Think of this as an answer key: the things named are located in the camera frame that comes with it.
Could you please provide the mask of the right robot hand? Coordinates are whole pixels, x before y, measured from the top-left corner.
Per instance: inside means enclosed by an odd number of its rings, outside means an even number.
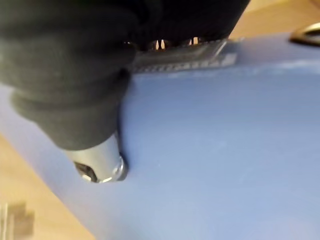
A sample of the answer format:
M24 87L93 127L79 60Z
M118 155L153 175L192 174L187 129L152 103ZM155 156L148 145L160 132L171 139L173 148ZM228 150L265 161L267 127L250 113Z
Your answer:
M0 81L94 183L120 181L118 112L137 50L227 38L246 0L3 0Z

